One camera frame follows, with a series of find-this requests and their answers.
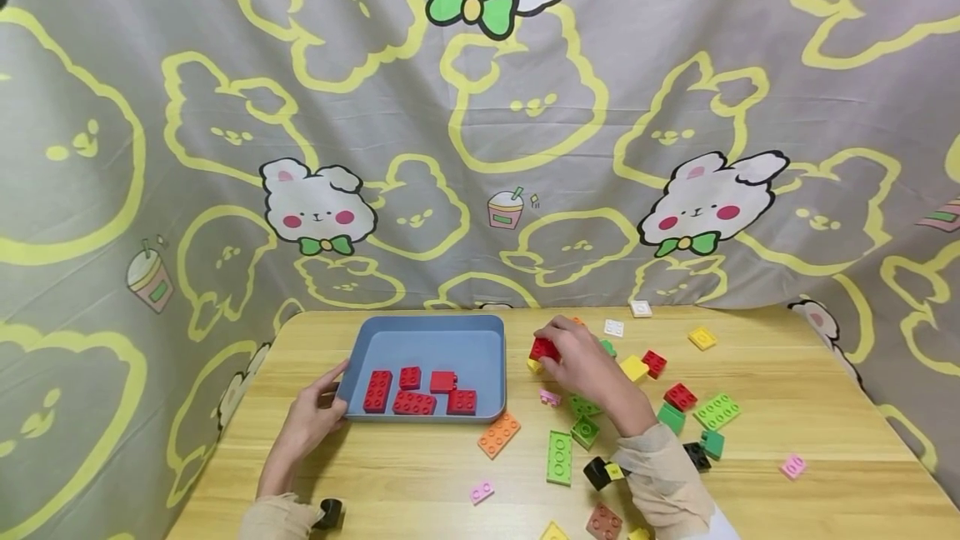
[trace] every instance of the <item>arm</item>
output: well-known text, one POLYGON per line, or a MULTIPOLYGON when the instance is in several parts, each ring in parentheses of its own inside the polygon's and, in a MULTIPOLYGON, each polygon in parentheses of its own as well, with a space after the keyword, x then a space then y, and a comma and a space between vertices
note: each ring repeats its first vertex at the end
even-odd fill
POLYGON ((656 530, 658 540, 737 540, 680 440, 654 414, 650 399, 630 381, 586 327, 555 317, 539 338, 561 354, 541 364, 567 390, 599 405, 620 434, 613 460, 630 472, 634 506, 656 530))
POLYGON ((334 398, 342 362, 299 391, 263 465, 255 501, 242 517, 240 540, 308 540, 317 510, 297 502, 294 478, 303 459, 343 425, 347 403, 334 398))

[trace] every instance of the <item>wrinkled cloth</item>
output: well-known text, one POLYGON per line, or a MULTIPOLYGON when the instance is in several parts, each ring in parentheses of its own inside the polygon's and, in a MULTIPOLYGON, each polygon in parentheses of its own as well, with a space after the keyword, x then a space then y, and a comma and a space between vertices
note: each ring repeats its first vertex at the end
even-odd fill
POLYGON ((260 497, 242 516, 239 540, 308 540, 317 519, 317 509, 292 492, 260 497))
POLYGON ((633 504, 656 530, 657 540, 738 538, 669 427, 657 424, 617 444, 612 460, 630 472, 633 504))

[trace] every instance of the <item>blue plastic tray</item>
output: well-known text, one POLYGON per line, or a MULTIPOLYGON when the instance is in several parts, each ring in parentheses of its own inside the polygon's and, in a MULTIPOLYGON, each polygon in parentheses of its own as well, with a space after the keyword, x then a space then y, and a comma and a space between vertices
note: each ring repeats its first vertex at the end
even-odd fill
POLYGON ((503 321, 495 315, 410 315, 371 317, 360 327, 337 396, 348 402, 355 421, 490 423, 507 406, 506 343, 503 321), (476 415, 447 415, 447 395, 437 399, 433 415, 394 415, 400 369, 421 368, 421 387, 430 394, 430 373, 454 371, 457 388, 476 390, 476 415), (373 371, 392 371, 387 412, 366 413, 364 395, 373 371))

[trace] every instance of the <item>fabric backdrop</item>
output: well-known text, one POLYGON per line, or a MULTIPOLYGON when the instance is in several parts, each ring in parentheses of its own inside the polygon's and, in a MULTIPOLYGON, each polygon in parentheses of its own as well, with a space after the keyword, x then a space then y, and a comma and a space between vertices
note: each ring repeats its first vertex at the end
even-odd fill
POLYGON ((0 540, 162 538, 323 308, 781 304, 960 498, 960 0, 0 4, 0 540))

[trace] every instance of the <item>green bow tie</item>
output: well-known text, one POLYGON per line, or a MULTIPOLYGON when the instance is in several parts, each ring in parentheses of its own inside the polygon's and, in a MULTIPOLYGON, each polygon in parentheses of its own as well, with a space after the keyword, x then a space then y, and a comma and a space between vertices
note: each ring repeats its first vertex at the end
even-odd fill
POLYGON ((301 254, 308 257, 330 250, 348 257, 353 255, 353 242, 350 242, 350 237, 346 235, 318 239, 318 241, 311 237, 302 237, 299 238, 299 245, 301 245, 301 254))
POLYGON ((706 257, 718 249, 720 232, 703 232, 694 237, 669 237, 661 242, 654 257, 666 257, 675 250, 690 250, 701 257, 706 257))
POLYGON ((450 26, 463 20, 477 23, 493 40, 505 40, 513 33, 513 17, 519 0, 429 0, 426 15, 436 26, 450 26))

